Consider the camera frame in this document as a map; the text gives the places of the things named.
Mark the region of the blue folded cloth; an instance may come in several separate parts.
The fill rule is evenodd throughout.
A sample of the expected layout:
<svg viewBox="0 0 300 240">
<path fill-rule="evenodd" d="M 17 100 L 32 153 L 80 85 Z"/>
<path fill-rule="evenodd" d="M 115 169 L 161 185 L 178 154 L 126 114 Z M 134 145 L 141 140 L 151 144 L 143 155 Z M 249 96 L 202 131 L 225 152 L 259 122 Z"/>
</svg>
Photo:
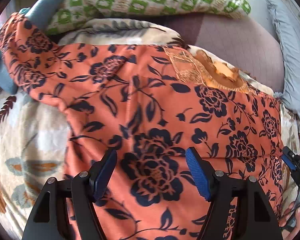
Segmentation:
<svg viewBox="0 0 300 240">
<path fill-rule="evenodd" d="M 64 0 L 38 0 L 34 6 L 26 11 L 26 18 L 35 24 L 40 30 L 45 30 L 60 3 Z M 10 78 L 4 61 L 0 60 L 0 88 L 15 94 L 17 85 Z"/>
</svg>

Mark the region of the green white patterned pillow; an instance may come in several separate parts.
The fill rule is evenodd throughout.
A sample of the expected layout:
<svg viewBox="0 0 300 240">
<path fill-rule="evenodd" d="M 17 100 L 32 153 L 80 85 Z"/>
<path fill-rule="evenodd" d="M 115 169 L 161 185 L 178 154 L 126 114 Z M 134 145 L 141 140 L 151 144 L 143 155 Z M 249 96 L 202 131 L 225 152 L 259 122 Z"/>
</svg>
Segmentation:
<svg viewBox="0 0 300 240">
<path fill-rule="evenodd" d="M 247 0 L 63 0 L 47 27 L 49 35 L 78 29 L 93 18 L 180 15 L 208 12 L 243 18 L 251 12 Z"/>
</svg>

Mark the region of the light blue pillow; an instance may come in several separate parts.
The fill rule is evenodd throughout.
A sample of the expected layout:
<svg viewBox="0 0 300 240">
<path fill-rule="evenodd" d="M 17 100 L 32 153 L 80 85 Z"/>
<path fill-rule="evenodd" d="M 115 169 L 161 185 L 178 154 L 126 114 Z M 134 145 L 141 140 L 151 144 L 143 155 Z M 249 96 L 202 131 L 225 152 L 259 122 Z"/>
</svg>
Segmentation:
<svg viewBox="0 0 300 240">
<path fill-rule="evenodd" d="M 266 4 L 283 57 L 283 91 L 277 97 L 300 119 L 300 31 L 282 6 L 273 0 Z"/>
</svg>

